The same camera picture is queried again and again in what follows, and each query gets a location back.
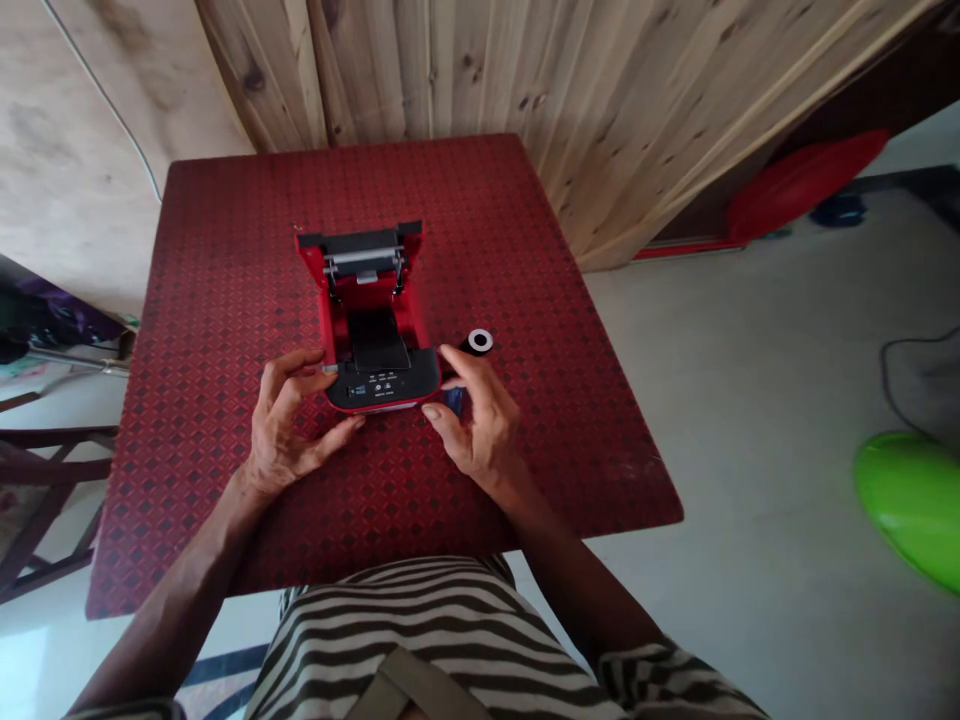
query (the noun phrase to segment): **green stool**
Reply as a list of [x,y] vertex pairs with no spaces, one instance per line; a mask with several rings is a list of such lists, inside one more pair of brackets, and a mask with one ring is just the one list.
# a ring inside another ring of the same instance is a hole
[[914,570],[960,595],[960,463],[919,435],[869,440],[854,464],[870,520]]

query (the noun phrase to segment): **red patterned tablecloth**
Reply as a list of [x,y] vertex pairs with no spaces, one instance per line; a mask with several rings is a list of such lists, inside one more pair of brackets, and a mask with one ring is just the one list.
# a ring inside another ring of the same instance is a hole
[[[263,364],[317,344],[295,228],[421,218],[431,339],[474,327],[523,411],[537,484],[582,536],[683,510],[580,273],[515,136],[178,162],[170,169],[104,506],[87,616],[133,612],[249,448]],[[298,421],[329,427],[322,399]],[[231,592],[330,581],[377,563],[516,547],[496,507],[416,410],[371,416],[276,503]]]

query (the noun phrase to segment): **person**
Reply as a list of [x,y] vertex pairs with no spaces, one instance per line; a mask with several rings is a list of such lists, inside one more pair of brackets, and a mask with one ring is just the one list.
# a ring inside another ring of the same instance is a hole
[[[533,576],[593,675],[512,585],[502,558],[429,557],[286,591],[248,718],[513,720],[757,718],[763,712],[677,647],[537,490],[517,449],[520,413],[487,361],[440,352],[466,389],[468,425],[422,407],[456,466],[503,511]],[[322,351],[267,363],[250,455],[71,708],[97,720],[176,718],[173,698],[217,617],[243,550],[283,491],[363,426],[298,435],[304,401],[335,375]]]

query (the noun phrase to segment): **black and white striped clothing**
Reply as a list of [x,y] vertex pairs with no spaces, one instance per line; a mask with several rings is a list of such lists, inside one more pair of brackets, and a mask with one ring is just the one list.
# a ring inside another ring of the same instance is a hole
[[607,654],[594,680],[501,563],[420,558],[288,593],[246,717],[342,719],[398,646],[449,675],[494,720],[765,717],[672,645]]

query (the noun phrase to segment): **white floor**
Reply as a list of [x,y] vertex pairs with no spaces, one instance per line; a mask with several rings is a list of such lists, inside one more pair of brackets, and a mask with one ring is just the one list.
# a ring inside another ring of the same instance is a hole
[[[897,427],[879,345],[960,323],[960,237],[904,192],[867,203],[857,229],[801,223],[743,253],[587,280],[687,512],[589,544],[776,718],[960,712],[960,599],[887,549],[851,476],[857,447]],[[0,426],[115,422],[122,386],[65,383]],[[60,530],[96,500],[78,498]],[[548,613],[522,557],[510,560]],[[124,619],[84,621],[88,578],[0,608],[0,717],[56,718],[122,632]],[[267,642],[276,602],[228,600],[202,656]]]

